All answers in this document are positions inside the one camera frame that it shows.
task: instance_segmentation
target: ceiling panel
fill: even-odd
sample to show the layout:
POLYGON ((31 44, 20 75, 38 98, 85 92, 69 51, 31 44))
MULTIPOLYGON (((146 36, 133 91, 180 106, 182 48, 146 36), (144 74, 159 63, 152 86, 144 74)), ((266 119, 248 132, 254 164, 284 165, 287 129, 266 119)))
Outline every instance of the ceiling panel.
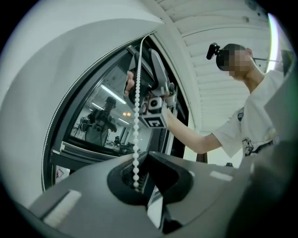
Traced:
MULTIPOLYGON (((201 131, 221 126, 249 96, 244 83, 234 80, 216 66, 215 58, 206 59, 209 45, 220 47, 235 43, 248 47, 255 58, 267 59, 271 36, 267 16, 260 7, 252 10, 245 0, 157 0, 174 23, 185 44, 196 78, 201 131)), ((266 61, 256 60, 265 72, 266 61)))

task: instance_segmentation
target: white beaded chain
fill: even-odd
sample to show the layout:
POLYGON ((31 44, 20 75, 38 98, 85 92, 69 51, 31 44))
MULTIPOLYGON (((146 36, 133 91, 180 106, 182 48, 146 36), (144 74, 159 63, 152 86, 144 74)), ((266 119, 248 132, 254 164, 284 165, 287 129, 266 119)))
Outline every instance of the white beaded chain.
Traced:
POLYGON ((143 46, 143 41, 144 39, 148 36, 146 35, 142 41, 141 41, 141 45, 140 45, 140 56, 139 56, 139 60, 138 60, 138 67, 137 67, 137 72, 136 72, 136 88, 135 88, 135 119, 134 119, 134 147, 133 147, 133 150, 134 150, 134 154, 133 154, 133 157, 134 157, 134 162, 132 163, 133 166, 134 166, 134 169, 133 169, 133 172, 134 172, 134 176, 133 176, 133 179, 134 179, 134 187, 135 189, 137 190, 138 186, 139 186, 139 183, 138 183, 138 180, 139 180, 139 175, 138 175, 138 172, 139 172, 139 168, 138 168, 138 165, 139 165, 139 161, 138 161, 138 158, 139 158, 139 154, 138 154, 138 135, 139 135, 139 132, 138 132, 138 129, 139 129, 139 101, 140 101, 140 82, 141 82, 141 62, 142 62, 142 46, 143 46))

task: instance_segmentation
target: camera lens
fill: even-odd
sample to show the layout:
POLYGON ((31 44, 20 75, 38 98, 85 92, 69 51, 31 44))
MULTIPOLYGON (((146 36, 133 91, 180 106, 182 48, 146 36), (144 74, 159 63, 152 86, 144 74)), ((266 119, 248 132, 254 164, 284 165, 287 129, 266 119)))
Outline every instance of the camera lens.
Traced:
POLYGON ((150 105, 151 105, 151 106, 156 106, 156 105, 157 105, 157 100, 153 100, 153 101, 151 101, 150 105))

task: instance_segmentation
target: reflected ceiling light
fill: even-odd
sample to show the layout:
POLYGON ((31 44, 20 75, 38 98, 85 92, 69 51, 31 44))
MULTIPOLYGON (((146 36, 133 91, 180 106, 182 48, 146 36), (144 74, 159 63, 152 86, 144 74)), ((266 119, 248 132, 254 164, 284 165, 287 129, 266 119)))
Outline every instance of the reflected ceiling light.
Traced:
MULTIPOLYGON (((272 14, 268 14, 270 32, 271 32, 271 50, 269 60, 277 60, 278 58, 278 23, 272 14)), ((276 65, 275 61, 269 61, 267 71, 273 70, 276 65)))
POLYGON ((114 98, 116 98, 117 100, 119 100, 123 104, 126 104, 126 101, 124 101, 122 98, 120 98, 119 96, 117 96, 115 93, 113 93, 111 90, 109 90, 106 86, 101 85, 101 88, 103 90, 107 91, 109 94, 111 94, 114 98))
MULTIPOLYGON (((120 121, 123 121, 122 119, 120 119, 120 118, 118 118, 120 121)), ((129 124, 128 122, 126 122, 126 121, 123 121, 124 123, 126 123, 126 124, 129 124)))
POLYGON ((102 107, 100 107, 100 106, 98 106, 98 105, 96 105, 95 103, 92 103, 94 106, 96 106, 96 107, 98 107, 99 109, 102 109, 103 110, 103 108, 102 107))

